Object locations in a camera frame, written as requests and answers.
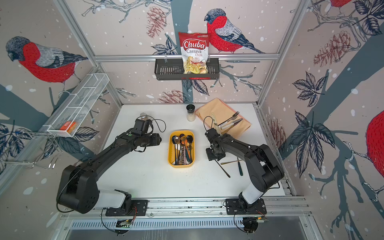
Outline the gold spoon long handle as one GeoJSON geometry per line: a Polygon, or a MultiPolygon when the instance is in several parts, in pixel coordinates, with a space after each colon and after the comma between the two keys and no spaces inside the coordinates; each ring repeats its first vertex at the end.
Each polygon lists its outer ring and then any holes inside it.
{"type": "Polygon", "coordinates": [[[231,163],[237,163],[237,162],[241,162],[241,161],[242,161],[242,160],[230,161],[230,162],[220,163],[220,165],[226,165],[226,164],[231,164],[231,163]]]}

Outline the black metal spoon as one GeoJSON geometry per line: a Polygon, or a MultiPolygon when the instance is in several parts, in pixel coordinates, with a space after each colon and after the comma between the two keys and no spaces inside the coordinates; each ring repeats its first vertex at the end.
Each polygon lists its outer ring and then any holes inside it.
{"type": "Polygon", "coordinates": [[[189,163],[191,164],[193,162],[193,154],[192,154],[192,142],[193,142],[193,136],[188,135],[187,136],[187,142],[188,142],[188,150],[189,150],[189,163]]]}

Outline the yellow plastic storage box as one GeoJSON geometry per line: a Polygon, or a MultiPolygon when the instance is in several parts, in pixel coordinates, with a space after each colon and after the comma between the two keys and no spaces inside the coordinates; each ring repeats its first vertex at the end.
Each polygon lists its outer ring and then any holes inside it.
{"type": "Polygon", "coordinates": [[[169,148],[168,148],[168,163],[174,167],[174,168],[187,168],[187,167],[190,167],[194,164],[195,162],[195,159],[196,159],[196,153],[195,153],[195,136],[193,134],[192,131],[189,131],[189,130],[180,130],[180,131],[174,131],[171,133],[170,135],[170,138],[169,138],[169,148]],[[193,154],[193,162],[189,165],[187,165],[187,163],[185,165],[174,165],[174,146],[173,146],[173,143],[172,143],[172,136],[179,136],[181,134],[184,134],[187,138],[188,135],[192,135],[193,136],[193,142],[192,142],[192,154],[193,154]]]}

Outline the orange plastic spoon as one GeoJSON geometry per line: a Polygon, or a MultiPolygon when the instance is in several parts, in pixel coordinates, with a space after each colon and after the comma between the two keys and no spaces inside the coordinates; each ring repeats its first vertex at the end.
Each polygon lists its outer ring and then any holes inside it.
{"type": "Polygon", "coordinates": [[[188,147],[187,147],[187,138],[182,138],[182,146],[184,147],[184,152],[185,152],[185,159],[186,159],[186,163],[187,165],[189,165],[189,150],[188,150],[188,147]]]}

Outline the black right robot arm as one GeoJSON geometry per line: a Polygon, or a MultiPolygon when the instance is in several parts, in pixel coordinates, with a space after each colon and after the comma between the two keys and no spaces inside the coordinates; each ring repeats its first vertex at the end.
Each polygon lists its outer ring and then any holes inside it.
{"type": "Polygon", "coordinates": [[[246,144],[229,134],[220,135],[215,129],[205,132],[210,142],[206,149],[210,161],[219,161],[230,153],[246,163],[251,183],[239,194],[239,205],[249,209],[284,176],[280,162],[269,146],[246,144]]]}

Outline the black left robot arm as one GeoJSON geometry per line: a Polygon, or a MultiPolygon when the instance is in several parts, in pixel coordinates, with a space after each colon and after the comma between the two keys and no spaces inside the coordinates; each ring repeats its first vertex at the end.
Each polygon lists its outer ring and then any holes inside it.
{"type": "Polygon", "coordinates": [[[159,134],[148,131],[153,128],[151,119],[138,117],[133,128],[118,135],[106,149],[93,159],[78,166],[66,167],[61,176],[56,197],[57,205],[62,205],[81,214],[94,209],[100,199],[99,178],[119,159],[136,151],[138,147],[158,146],[162,139],[159,134]]]}

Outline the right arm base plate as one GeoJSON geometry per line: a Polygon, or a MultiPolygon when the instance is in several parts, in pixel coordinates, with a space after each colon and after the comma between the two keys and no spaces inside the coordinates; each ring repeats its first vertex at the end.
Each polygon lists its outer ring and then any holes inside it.
{"type": "Polygon", "coordinates": [[[248,204],[239,198],[226,199],[224,207],[227,215],[266,215],[266,205],[263,199],[256,200],[253,204],[248,204]]]}

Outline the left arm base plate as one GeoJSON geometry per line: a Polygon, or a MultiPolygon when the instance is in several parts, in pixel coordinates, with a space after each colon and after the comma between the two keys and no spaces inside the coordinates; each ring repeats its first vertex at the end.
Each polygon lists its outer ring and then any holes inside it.
{"type": "Polygon", "coordinates": [[[120,208],[107,209],[106,217],[145,216],[148,208],[148,203],[148,200],[129,199],[125,201],[120,208]]]}

